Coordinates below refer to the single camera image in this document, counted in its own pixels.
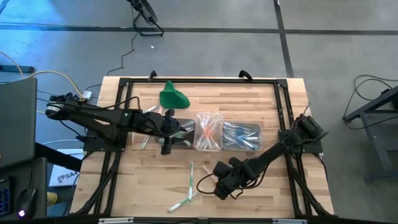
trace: wooden table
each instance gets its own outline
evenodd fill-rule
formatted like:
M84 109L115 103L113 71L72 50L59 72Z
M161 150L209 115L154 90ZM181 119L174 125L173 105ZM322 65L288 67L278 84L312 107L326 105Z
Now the wooden table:
M119 78L104 77L98 106L114 104ZM296 117L308 104L304 81L301 78L290 78L288 84ZM160 146L153 138L144 150L140 150L144 136L134 134L134 139L132 139L133 135L130 133L126 150L122 153L112 216L293 217L292 199L283 156L271 163L264 181L258 188L245 190L237 200L231 197L220 200L214 195L197 195L191 203L181 206L172 213L167 212L170 206L187 197L190 162L195 165L194 183L196 186L197 181L206 175L202 165L212 170L218 161L227 162L233 156L241 160L255 156L277 142L279 129L274 88L270 84L177 83L175 86L191 102L188 109L175 111L176 118L195 118L201 111L219 111L224 115L225 121L259 124L262 128L262 149L258 153L231 151L204 153L173 148L170 155L162 156ZM139 96L141 108L145 110L159 103L159 92L163 88L163 83L135 83L132 96ZM130 103L130 108L136 108L135 101ZM98 185L103 157L103 152L95 152L83 161L71 212L81 208ZM308 187L324 208L333 213L321 162L314 155L304 154L303 164ZM203 190L214 189L211 179L202 183ZM105 207L107 194L108 190L105 189L102 209ZM299 190L298 199L300 208L304 211L302 194Z

